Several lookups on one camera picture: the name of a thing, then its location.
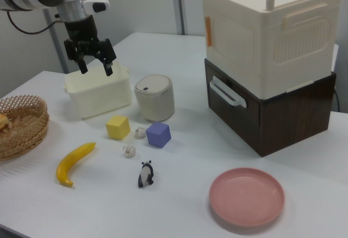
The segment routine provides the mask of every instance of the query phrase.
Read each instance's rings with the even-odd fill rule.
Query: small white figurine
[[[137,128],[135,131],[136,139],[143,139],[146,136],[146,128]]]
[[[124,146],[123,150],[125,151],[126,158],[132,158],[136,154],[135,147],[133,147],[133,146],[127,146],[127,147]]]
[[[148,182],[149,185],[153,184],[153,168],[151,166],[151,160],[146,162],[141,162],[142,168],[138,178],[138,187],[143,187],[145,182]]]

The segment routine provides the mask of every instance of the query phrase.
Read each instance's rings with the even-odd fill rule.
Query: panda figurine
[[[147,162],[141,162],[142,168],[138,179],[138,187],[143,187],[144,182],[148,182],[149,185],[153,184],[153,168],[151,166],[151,160]]]

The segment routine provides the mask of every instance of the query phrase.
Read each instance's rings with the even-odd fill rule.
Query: small white bin
[[[207,59],[260,99],[331,74],[340,0],[203,0]]]
[[[73,102],[81,118],[111,111],[132,102],[128,70],[120,62],[114,61],[113,74],[105,75],[103,65],[89,68],[65,76],[64,89]]]
[[[167,76],[150,75],[134,87],[141,115],[149,121],[163,121],[174,113],[172,80]]]

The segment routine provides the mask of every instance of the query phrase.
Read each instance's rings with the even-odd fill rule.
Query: wood grain box
[[[259,99],[207,59],[204,60],[209,107],[260,156],[266,156],[327,130],[336,74],[297,90]],[[210,82],[218,78],[246,103],[232,106]]]

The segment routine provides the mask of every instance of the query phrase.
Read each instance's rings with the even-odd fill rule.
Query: wicker basket
[[[2,99],[0,113],[11,122],[0,131],[0,160],[20,156],[45,138],[49,115],[42,98],[24,95]]]

